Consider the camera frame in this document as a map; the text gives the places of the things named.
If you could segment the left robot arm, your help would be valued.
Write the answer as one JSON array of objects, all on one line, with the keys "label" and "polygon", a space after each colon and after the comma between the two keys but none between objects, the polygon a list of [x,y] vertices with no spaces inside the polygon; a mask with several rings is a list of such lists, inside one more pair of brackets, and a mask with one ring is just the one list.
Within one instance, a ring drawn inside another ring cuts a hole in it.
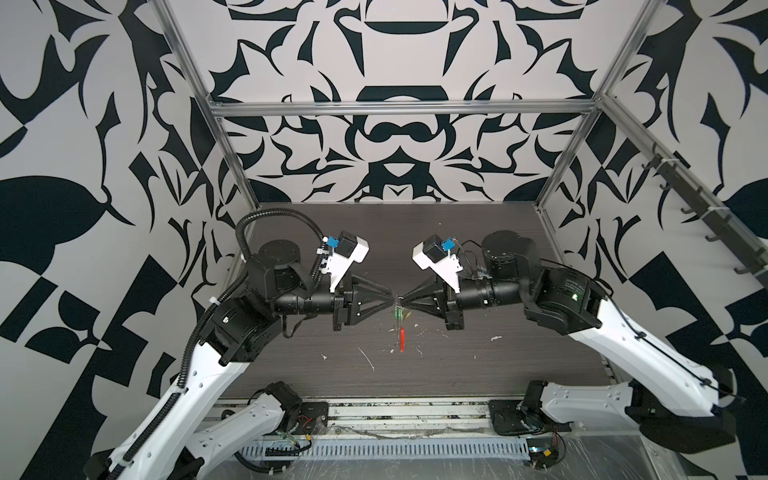
[{"label": "left robot arm", "polygon": [[221,394],[278,336],[286,319],[329,315],[335,330],[388,308],[389,289],[349,274],[369,252],[366,240],[348,232],[325,237],[316,275],[305,271],[296,244],[270,241],[247,257],[242,273],[217,298],[193,330],[176,383],[121,445],[86,462],[89,479],[202,479],[258,437],[290,433],[301,397],[274,382],[245,409],[201,429]]}]

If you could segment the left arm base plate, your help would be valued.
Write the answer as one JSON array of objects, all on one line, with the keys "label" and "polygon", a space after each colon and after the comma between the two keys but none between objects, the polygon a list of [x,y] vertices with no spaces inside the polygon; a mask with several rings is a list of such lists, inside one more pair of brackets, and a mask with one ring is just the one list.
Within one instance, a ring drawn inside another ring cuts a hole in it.
[{"label": "left arm base plate", "polygon": [[298,413],[289,419],[287,432],[304,436],[324,431],[328,425],[329,407],[326,401],[304,402]]}]

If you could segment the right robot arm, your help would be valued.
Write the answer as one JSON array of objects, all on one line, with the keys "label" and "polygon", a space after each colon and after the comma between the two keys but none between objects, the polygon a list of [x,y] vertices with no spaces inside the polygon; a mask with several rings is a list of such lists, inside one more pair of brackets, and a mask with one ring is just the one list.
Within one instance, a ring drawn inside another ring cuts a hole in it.
[{"label": "right robot arm", "polygon": [[668,450],[696,454],[736,440],[736,419],[720,401],[732,396],[733,376],[685,357],[624,313],[596,281],[556,262],[543,265],[535,242],[501,230],[487,235],[483,267],[463,272],[460,244],[432,235],[412,259],[435,279],[401,300],[404,307],[461,330],[469,310],[522,305],[529,321],[585,345],[628,374],[604,387],[532,381],[515,406],[491,405],[499,435],[553,432],[581,423],[623,426]]}]

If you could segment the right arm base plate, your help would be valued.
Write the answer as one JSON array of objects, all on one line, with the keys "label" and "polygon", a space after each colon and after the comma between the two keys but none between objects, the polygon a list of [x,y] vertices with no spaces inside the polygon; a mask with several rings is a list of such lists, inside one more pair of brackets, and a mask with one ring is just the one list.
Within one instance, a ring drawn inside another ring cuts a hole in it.
[{"label": "right arm base plate", "polygon": [[500,436],[523,436],[571,432],[568,423],[557,423],[547,417],[536,400],[490,400],[489,416],[493,431]]}]

